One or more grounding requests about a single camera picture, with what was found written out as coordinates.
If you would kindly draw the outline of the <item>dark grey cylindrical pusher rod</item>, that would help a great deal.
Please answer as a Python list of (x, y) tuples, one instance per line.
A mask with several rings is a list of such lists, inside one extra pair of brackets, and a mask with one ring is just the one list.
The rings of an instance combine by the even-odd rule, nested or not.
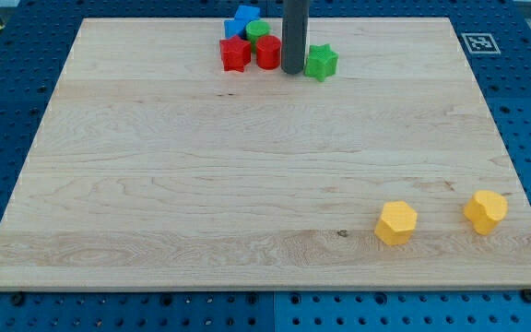
[(304, 67), (309, 8), (309, 0), (283, 4), (281, 67), (289, 75), (299, 74)]

